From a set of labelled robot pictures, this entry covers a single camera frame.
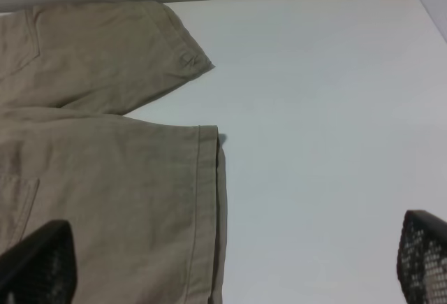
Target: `folded fabric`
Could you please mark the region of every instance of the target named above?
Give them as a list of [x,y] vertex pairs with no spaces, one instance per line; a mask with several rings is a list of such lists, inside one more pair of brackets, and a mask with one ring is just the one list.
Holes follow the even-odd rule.
[[0,252],[67,219],[75,303],[220,303],[217,128],[118,116],[213,67],[177,16],[152,1],[35,7],[0,17],[0,35]]

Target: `black mesh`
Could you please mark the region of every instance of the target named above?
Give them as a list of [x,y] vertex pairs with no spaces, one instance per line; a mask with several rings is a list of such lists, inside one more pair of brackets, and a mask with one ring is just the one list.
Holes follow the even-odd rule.
[[67,222],[48,223],[0,256],[0,304],[69,304],[75,288]]
[[408,304],[447,304],[447,223],[425,211],[405,214],[397,276]]

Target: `pocket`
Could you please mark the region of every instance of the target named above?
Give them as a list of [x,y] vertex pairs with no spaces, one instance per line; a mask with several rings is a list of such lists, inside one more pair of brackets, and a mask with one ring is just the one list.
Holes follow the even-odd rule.
[[37,179],[0,175],[0,254],[22,239],[37,187]]
[[33,15],[29,10],[0,17],[0,77],[19,71],[39,55]]

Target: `back pocket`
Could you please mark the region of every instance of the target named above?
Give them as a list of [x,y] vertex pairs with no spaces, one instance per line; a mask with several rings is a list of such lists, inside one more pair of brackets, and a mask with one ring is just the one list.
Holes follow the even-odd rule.
[[0,175],[0,254],[22,239],[38,180]]
[[0,16],[0,77],[19,71],[39,55],[31,11]]

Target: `white table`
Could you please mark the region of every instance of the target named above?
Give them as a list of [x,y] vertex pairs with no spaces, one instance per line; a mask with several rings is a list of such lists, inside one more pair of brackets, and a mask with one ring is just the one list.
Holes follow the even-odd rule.
[[227,136],[225,303],[404,303],[405,211],[447,219],[447,45],[419,0],[169,6],[217,67],[129,117]]

